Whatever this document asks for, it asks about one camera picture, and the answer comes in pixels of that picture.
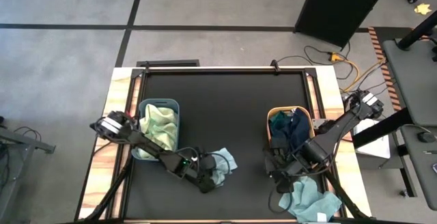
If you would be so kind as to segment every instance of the towel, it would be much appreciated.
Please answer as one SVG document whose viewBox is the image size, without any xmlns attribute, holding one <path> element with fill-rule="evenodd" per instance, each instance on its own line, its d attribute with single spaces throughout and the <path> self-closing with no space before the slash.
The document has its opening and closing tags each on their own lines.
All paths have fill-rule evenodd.
<svg viewBox="0 0 437 224">
<path fill-rule="evenodd" d="M 271 134 L 271 148 L 286 148 L 286 152 L 296 150 L 309 139 L 310 124 L 307 114 L 301 109 L 296 109 L 289 114 L 280 111 L 268 121 Z"/>
<path fill-rule="evenodd" d="M 166 150 L 175 150 L 177 122 L 178 114 L 173 109 L 148 104 L 145 106 L 145 117 L 139 120 L 139 125 L 145 137 Z M 154 158 L 142 149 L 138 149 L 138 153 L 142 159 Z"/>
<path fill-rule="evenodd" d="M 229 166 L 231 168 L 230 172 L 227 168 L 226 160 L 221 156 L 214 155 L 214 154 L 222 155 L 227 159 L 227 161 L 229 162 Z M 216 184 L 217 187 L 222 186 L 225 181 L 225 175 L 227 175 L 228 173 L 231 174 L 232 170 L 237 168 L 237 163 L 235 162 L 234 157 L 226 150 L 226 148 L 223 148 L 215 152 L 211 152 L 211 155 L 212 157 L 214 157 L 214 160 L 216 161 L 216 169 L 212 172 L 211 179 L 214 180 L 214 183 Z"/>
<path fill-rule="evenodd" d="M 293 186 L 293 203 L 288 212 L 293 214 L 299 223 L 318 221 L 318 213 L 326 214 L 326 219 L 329 220 L 340 209 L 340 199 L 329 191 L 319 193 L 317 184 L 308 176 L 299 178 Z M 285 209 L 289 202 L 290 194 L 286 193 L 282 195 L 279 206 Z"/>
</svg>

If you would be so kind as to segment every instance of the wooden table frame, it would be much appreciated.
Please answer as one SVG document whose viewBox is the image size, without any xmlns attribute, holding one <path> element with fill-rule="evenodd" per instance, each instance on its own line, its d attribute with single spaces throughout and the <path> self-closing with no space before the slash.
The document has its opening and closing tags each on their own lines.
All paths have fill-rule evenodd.
<svg viewBox="0 0 437 224">
<path fill-rule="evenodd" d="M 192 68 L 196 70 L 200 69 L 271 69 L 273 67 L 180 67 L 183 69 Z M 308 68 L 308 66 L 283 66 L 283 69 L 306 69 L 308 72 L 314 72 L 317 78 L 307 75 L 308 88 L 311 94 L 311 106 L 313 108 L 314 118 L 325 117 L 327 119 L 337 119 L 343 114 L 343 103 L 339 93 L 339 87 L 337 84 L 335 71 L 332 66 L 314 66 Z M 111 84 L 109 86 L 108 96 L 106 104 L 103 110 L 103 116 L 107 115 L 110 111 L 125 111 L 129 110 L 130 114 L 135 114 L 137 106 L 137 98 L 139 95 L 141 78 L 132 79 L 133 69 L 144 68 L 115 68 L 111 77 Z M 161 70 L 169 68 L 150 68 L 150 70 Z M 129 87 L 133 86 L 133 92 L 129 94 Z M 126 104 L 127 100 L 131 99 L 130 104 Z M 103 139 L 97 139 L 94 147 L 94 151 L 98 150 L 108 141 Z M 99 204 L 107 190 L 109 189 L 113 179 L 114 173 L 118 172 L 126 162 L 128 158 L 129 149 L 128 146 L 122 146 L 117 144 L 109 144 L 97 154 L 93 155 L 90 159 L 89 170 L 85 179 L 83 192 L 79 202 L 78 210 L 76 213 L 76 219 L 82 219 L 92 213 L 94 208 Z M 116 158 L 122 158 L 121 164 L 115 163 Z M 341 141 L 337 157 L 335 159 L 337 176 L 340 184 L 345 192 L 350 196 L 350 199 L 359 207 L 361 212 L 367 216 L 371 216 L 369 204 L 367 201 L 367 195 L 361 177 L 358 161 L 354 146 L 348 141 Z M 328 189 L 332 191 L 332 187 L 328 183 Z M 101 219 L 104 218 L 119 218 L 121 214 L 121 202 L 122 192 L 124 190 L 124 183 L 119 187 L 115 196 L 113 205 L 110 205 L 113 211 L 111 214 L 105 213 Z M 347 217 L 352 215 L 347 210 Z M 175 221 L 175 220 L 143 220 L 134 221 L 135 223 L 148 223 L 148 222 L 199 222 L 199 220 L 187 220 L 187 221 Z M 201 220 L 220 222 L 219 220 Z M 277 222 L 277 221 L 289 221 L 296 222 L 296 220 L 244 220 L 244 222 Z"/>
</svg>

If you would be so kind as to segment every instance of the black table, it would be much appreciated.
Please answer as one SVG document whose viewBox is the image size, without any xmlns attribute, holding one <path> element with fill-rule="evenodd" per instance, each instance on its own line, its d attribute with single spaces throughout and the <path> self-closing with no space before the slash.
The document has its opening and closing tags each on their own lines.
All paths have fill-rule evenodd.
<svg viewBox="0 0 437 224">
<path fill-rule="evenodd" d="M 267 113 L 274 107 L 302 106 L 313 114 L 304 70 L 274 75 L 270 70 L 204 70 L 166 74 L 144 80 L 140 99 L 172 98 L 180 106 L 179 148 L 227 148 L 238 168 L 224 186 L 202 194 L 190 183 L 135 161 L 128 186 L 126 219 L 292 219 L 267 208 L 274 182 L 264 170 Z M 324 180 L 316 178 L 321 191 Z M 272 200 L 275 207 L 279 195 Z"/>
<path fill-rule="evenodd" d="M 437 63 L 432 61 L 433 47 L 432 42 L 418 41 L 408 51 L 403 51 L 396 46 L 394 40 L 383 43 L 389 67 L 397 81 L 403 109 L 355 135 L 354 146 L 359 148 L 401 128 L 405 145 L 399 145 L 397 151 L 400 156 L 410 155 L 428 206 L 437 210 L 437 174 L 430 172 L 437 158 L 432 162 L 432 156 L 435 155 L 429 157 L 422 150 L 424 147 L 427 150 L 437 150 L 437 143 L 420 142 L 417 139 L 420 128 L 402 127 L 405 124 L 415 124 L 437 131 Z M 409 196 L 415 196 L 411 181 L 406 184 Z"/>
</svg>

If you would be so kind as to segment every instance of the gray floor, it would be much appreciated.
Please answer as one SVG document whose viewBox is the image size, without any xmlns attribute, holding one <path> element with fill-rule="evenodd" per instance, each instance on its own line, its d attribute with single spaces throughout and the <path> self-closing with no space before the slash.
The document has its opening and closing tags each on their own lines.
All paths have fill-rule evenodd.
<svg viewBox="0 0 437 224">
<path fill-rule="evenodd" d="M 293 26 L 305 0 L 141 0 L 136 25 Z M 435 0 L 421 0 L 431 3 Z M 0 23 L 125 24 L 133 0 L 0 0 Z M 414 27 L 425 16 L 405 0 L 379 0 L 363 26 Z M 19 193 L 16 219 L 32 223 L 71 221 L 79 200 L 94 139 L 88 123 L 102 112 L 123 31 L 0 29 L 0 114 L 11 128 L 28 125 L 57 145 L 53 155 L 36 153 Z M 369 34 L 356 33 L 350 59 L 361 70 L 376 62 Z M 136 61 L 199 59 L 203 66 L 260 66 L 305 45 L 339 51 L 292 33 L 134 31 L 123 66 Z M 316 61 L 327 55 L 310 52 Z M 283 65 L 306 65 L 286 59 Z M 337 76 L 349 67 L 335 66 Z M 351 81 L 340 81 L 345 87 Z M 383 82 L 380 71 L 364 88 Z M 384 86 L 373 89 L 378 93 Z M 387 92 L 378 96 L 393 108 Z M 373 215 L 379 219 L 434 223 L 437 212 L 419 197 L 402 199 L 398 171 L 363 171 Z"/>
</svg>

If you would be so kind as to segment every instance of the metal stand leg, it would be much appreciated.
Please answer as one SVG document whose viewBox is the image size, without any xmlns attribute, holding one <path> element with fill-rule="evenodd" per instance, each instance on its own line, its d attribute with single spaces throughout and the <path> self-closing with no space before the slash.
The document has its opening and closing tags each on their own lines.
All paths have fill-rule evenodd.
<svg viewBox="0 0 437 224">
<path fill-rule="evenodd" d="M 408 166 L 404 159 L 404 156 L 408 155 L 407 147 L 405 144 L 400 145 L 397 142 L 397 135 L 395 133 L 393 133 L 393 138 L 397 146 L 397 153 L 401 158 L 402 168 L 400 168 L 399 170 L 401 171 L 402 180 L 405 184 L 405 190 L 402 190 L 399 194 L 404 197 L 417 197 L 416 188 L 414 187 L 410 172 L 408 170 Z"/>
<path fill-rule="evenodd" d="M 402 125 L 411 123 L 412 120 L 407 108 L 403 108 L 381 122 L 378 122 L 370 128 L 354 135 L 354 147 L 355 149 L 358 149 L 363 145 L 367 145 L 368 143 L 397 130 Z"/>
<path fill-rule="evenodd" d="M 53 153 L 56 147 L 41 141 L 37 141 L 35 139 L 31 139 L 23 135 L 19 135 L 15 132 L 9 131 L 8 129 L 4 129 L 4 128 L 0 128 L 0 139 L 5 139 L 6 141 L 11 141 L 15 143 L 24 143 L 27 145 L 32 145 L 37 149 L 46 151 L 46 153 Z"/>
</svg>

